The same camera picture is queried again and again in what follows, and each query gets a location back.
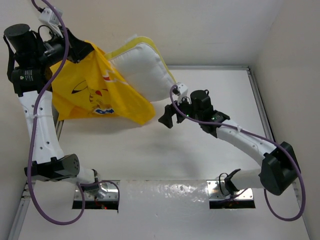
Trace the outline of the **yellow pillowcase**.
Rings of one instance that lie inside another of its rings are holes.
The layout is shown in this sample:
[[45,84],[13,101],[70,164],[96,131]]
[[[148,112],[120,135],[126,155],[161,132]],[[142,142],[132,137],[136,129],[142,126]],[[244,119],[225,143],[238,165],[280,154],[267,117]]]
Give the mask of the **yellow pillowcase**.
[[156,115],[96,45],[79,63],[66,61],[51,85],[59,120],[124,117],[144,125]]

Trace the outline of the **cream pillow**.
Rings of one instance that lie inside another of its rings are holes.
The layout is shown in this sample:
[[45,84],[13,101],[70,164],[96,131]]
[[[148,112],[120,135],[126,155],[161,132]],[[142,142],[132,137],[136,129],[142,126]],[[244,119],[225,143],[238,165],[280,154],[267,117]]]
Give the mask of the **cream pillow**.
[[104,57],[124,80],[149,102],[169,97],[175,78],[152,39],[133,35]]

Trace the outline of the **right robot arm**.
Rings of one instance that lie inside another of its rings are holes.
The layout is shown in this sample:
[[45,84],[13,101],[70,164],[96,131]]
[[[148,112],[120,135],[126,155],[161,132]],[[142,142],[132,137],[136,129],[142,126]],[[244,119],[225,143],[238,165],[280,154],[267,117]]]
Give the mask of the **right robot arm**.
[[214,109],[208,90],[195,90],[185,96],[182,86],[174,85],[169,94],[177,95],[178,99],[165,106],[164,114],[158,120],[160,123],[171,129],[173,115],[176,115],[177,123],[185,119],[198,123],[205,133],[233,145],[260,166],[258,170],[238,168],[229,173],[224,179],[228,194],[258,188],[280,196],[298,178],[301,170],[289,143],[278,144],[241,128],[228,115]]

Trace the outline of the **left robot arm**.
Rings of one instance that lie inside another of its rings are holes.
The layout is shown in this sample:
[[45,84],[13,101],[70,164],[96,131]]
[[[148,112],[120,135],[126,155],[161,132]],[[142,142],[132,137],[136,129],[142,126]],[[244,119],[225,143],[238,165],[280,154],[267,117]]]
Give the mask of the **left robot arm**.
[[5,29],[3,35],[9,52],[7,77],[24,110],[33,147],[24,172],[29,179],[42,182],[93,184],[98,182],[98,173],[82,167],[76,154],[66,155],[60,147],[49,81],[51,66],[63,59],[77,64],[94,48],[68,29],[62,36],[49,34],[51,39],[43,41],[29,25],[19,23]]

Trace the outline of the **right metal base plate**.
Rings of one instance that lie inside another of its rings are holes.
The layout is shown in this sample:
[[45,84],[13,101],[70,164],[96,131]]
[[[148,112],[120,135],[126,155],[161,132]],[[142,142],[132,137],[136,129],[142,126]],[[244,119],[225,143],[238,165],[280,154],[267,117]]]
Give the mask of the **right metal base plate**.
[[208,197],[211,202],[244,202],[254,200],[253,190],[251,188],[245,188],[229,193],[225,188],[225,181],[223,179],[219,180],[218,178],[207,180],[206,184]]

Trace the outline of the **metal base plate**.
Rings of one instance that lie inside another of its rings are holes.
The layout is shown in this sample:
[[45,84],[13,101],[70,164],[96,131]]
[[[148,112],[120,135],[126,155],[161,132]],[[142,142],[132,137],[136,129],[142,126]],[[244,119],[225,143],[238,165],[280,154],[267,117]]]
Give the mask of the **metal base plate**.
[[219,180],[218,178],[207,180],[206,184],[208,197],[211,202],[244,202],[254,200],[253,190],[251,188],[245,188],[229,193],[225,188],[225,181],[223,179]]
[[117,201],[119,199],[119,180],[102,180],[99,183],[81,184],[86,201]]

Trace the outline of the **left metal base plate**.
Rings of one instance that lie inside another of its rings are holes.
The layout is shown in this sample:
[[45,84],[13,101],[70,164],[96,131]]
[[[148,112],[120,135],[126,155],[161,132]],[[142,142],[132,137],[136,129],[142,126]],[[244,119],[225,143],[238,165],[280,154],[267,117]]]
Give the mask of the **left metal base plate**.
[[119,199],[119,180],[102,180],[99,183],[81,184],[86,201],[117,201]]

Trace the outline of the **aluminium table frame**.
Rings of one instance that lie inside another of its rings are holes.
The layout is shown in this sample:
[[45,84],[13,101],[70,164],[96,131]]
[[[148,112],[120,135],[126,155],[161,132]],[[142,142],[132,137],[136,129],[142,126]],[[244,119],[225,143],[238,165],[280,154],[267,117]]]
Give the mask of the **aluminium table frame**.
[[[171,66],[178,82],[209,90],[214,107],[246,130],[271,138],[271,130],[248,67]],[[156,117],[139,127],[130,120],[65,120],[60,145],[102,179],[120,180],[116,210],[86,209],[74,224],[44,220],[29,203],[19,240],[305,240],[300,218],[286,222],[268,209],[262,189],[253,189],[255,208],[210,209],[207,180],[237,168],[259,166],[234,146],[203,132],[189,120],[168,129],[158,122],[170,100],[154,102]],[[35,184],[43,210],[58,221],[72,209],[75,187],[68,182]]]

